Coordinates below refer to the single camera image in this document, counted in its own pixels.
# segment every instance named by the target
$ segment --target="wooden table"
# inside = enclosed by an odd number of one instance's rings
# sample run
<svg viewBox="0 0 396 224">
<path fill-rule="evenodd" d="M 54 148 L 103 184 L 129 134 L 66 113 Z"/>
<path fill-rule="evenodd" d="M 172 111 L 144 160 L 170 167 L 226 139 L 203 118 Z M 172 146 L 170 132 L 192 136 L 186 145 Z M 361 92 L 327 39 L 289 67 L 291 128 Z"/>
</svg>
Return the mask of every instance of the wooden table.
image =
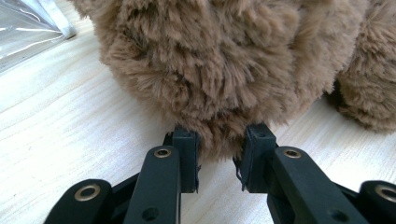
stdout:
<svg viewBox="0 0 396 224">
<path fill-rule="evenodd" d="M 0 75 L 0 223 L 42 223 L 81 180 L 120 183 L 167 130 L 99 62 L 91 22 L 57 3 L 77 36 Z M 396 183 L 396 133 L 365 131 L 324 99 L 272 130 L 281 146 L 304 149 L 347 188 Z M 231 161 L 204 163 L 199 175 L 199 194 L 182 195 L 182 223 L 272 223 L 266 197 L 241 191 Z"/>
</svg>

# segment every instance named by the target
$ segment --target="plastic bag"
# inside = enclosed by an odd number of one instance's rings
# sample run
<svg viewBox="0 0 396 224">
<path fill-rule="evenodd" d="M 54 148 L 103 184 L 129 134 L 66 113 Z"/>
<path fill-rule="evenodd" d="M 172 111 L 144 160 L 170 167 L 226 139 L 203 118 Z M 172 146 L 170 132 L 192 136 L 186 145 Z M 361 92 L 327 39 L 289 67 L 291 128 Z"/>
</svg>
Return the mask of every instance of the plastic bag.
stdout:
<svg viewBox="0 0 396 224">
<path fill-rule="evenodd" d="M 75 34 L 50 0 L 0 0 L 0 73 Z"/>
</svg>

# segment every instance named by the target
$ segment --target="light wooden surface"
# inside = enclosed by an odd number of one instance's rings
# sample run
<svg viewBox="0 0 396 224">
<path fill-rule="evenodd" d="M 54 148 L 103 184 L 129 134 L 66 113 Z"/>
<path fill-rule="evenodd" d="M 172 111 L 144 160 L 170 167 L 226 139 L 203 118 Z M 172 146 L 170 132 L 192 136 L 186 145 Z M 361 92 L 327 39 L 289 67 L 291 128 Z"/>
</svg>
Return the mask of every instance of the light wooden surface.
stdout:
<svg viewBox="0 0 396 224">
<path fill-rule="evenodd" d="M 167 129 L 98 61 L 91 22 L 57 3 L 78 35 L 0 75 L 0 223 L 42 223 L 78 181 L 120 183 L 139 172 Z M 345 187 L 396 183 L 396 134 L 365 131 L 325 100 L 272 130 L 281 146 L 304 149 Z M 272 223 L 266 197 L 241 192 L 231 161 L 203 164 L 200 181 L 199 194 L 182 195 L 182 223 Z"/>
</svg>

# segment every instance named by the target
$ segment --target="teddy bear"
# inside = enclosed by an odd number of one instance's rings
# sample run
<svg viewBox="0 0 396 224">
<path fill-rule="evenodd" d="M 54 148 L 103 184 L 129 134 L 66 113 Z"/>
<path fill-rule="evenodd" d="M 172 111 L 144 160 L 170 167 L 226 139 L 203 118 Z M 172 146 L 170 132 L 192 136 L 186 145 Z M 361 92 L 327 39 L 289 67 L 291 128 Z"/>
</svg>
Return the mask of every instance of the teddy bear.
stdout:
<svg viewBox="0 0 396 224">
<path fill-rule="evenodd" d="M 250 124 L 301 115 L 339 83 L 339 111 L 396 130 L 394 0 L 69 0 L 100 60 L 152 116 L 241 155 Z"/>
</svg>

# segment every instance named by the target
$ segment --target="screw hole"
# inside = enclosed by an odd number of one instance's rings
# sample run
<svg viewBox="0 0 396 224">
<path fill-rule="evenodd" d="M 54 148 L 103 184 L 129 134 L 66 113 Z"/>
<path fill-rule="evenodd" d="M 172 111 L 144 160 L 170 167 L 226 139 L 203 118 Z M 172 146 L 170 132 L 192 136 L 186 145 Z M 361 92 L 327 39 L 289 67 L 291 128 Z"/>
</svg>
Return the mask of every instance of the screw hole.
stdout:
<svg viewBox="0 0 396 224">
<path fill-rule="evenodd" d="M 87 185 L 75 193 L 75 199 L 79 202 L 86 202 L 94 199 L 100 193 L 100 187 L 96 184 Z"/>
<path fill-rule="evenodd" d="M 378 185 L 375 187 L 375 192 L 382 198 L 396 203 L 396 189 L 384 185 Z"/>
<path fill-rule="evenodd" d="M 142 218 L 145 221 L 153 221 L 155 219 L 157 219 L 157 217 L 160 215 L 160 211 L 158 211 L 157 208 L 148 208 L 145 211 L 143 211 L 142 213 Z"/>
<path fill-rule="evenodd" d="M 298 159 L 301 157 L 301 153 L 293 149 L 286 149 L 285 151 L 283 151 L 283 154 L 293 159 Z"/>
<path fill-rule="evenodd" d="M 339 209 L 333 208 L 328 211 L 328 214 L 334 219 L 335 221 L 338 222 L 348 222 L 349 218 L 345 213 L 340 211 Z"/>
<path fill-rule="evenodd" d="M 158 158 L 165 158 L 171 155 L 171 150 L 166 149 L 166 148 L 161 148 L 158 149 L 154 152 L 154 156 L 158 157 Z"/>
</svg>

